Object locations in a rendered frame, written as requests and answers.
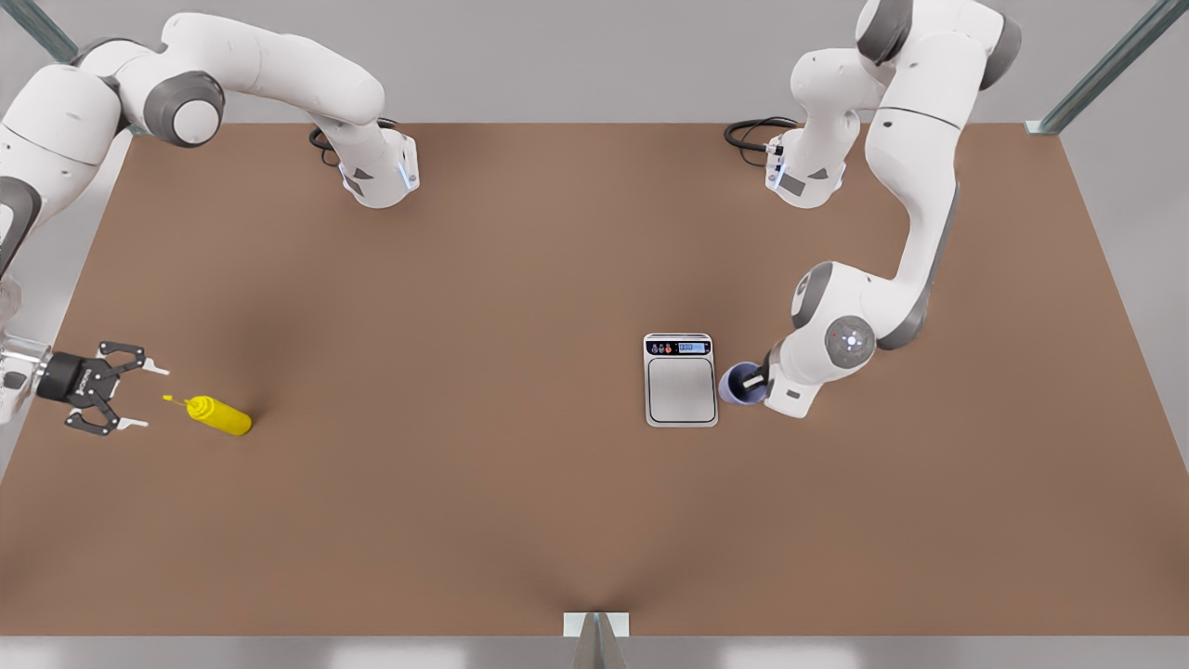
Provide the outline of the blue cup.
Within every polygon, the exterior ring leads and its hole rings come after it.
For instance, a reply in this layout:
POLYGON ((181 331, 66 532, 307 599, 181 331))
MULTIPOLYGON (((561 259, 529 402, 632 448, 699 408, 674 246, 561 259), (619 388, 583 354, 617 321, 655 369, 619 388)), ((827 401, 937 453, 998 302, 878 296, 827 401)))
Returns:
POLYGON ((740 361, 732 365, 726 372, 719 378, 718 381, 718 395, 722 400, 730 403, 730 405, 756 405, 756 403, 765 400, 767 398, 768 391, 765 390, 765 385, 761 386, 743 386, 743 375, 748 375, 751 372, 761 372, 762 365, 751 361, 740 361))

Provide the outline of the yellow sauce bottle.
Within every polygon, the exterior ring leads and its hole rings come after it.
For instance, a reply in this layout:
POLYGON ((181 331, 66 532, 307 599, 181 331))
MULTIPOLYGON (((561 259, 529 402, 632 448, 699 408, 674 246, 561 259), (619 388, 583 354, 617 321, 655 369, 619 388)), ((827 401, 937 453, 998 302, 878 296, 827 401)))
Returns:
POLYGON ((226 405, 222 400, 207 397, 207 395, 184 400, 176 399, 174 395, 163 395, 163 400, 187 408, 187 414, 191 419, 226 433, 226 435, 243 436, 252 427, 252 418, 249 414, 243 414, 238 408, 226 405))

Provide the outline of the silver kitchen scale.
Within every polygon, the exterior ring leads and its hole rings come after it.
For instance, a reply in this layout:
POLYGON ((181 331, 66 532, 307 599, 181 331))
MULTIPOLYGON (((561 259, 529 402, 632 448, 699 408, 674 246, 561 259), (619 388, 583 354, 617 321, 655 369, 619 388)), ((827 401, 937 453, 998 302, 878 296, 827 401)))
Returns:
POLYGON ((718 422, 711 337, 652 332, 643 337, 644 417, 650 427, 713 427, 718 422))

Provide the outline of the silver frame post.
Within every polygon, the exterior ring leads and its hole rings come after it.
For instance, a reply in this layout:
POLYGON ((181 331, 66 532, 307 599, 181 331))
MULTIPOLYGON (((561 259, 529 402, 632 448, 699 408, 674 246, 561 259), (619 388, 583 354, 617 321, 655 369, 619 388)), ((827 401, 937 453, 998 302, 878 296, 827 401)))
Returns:
POLYGON ((34 0, 0 0, 4 10, 55 62, 69 63, 78 46, 34 0))
POLYGON ((1105 52, 1103 58, 1078 80, 1078 84, 1067 91, 1052 111, 1039 120, 1027 120, 1025 131, 1028 135, 1061 135, 1185 12, 1189 12, 1189 0, 1156 0, 1156 4, 1118 39, 1116 45, 1105 52))
POLYGON ((575 636, 570 669, 628 669, 621 654, 621 636, 630 635, 628 612, 565 612, 562 636, 575 636))

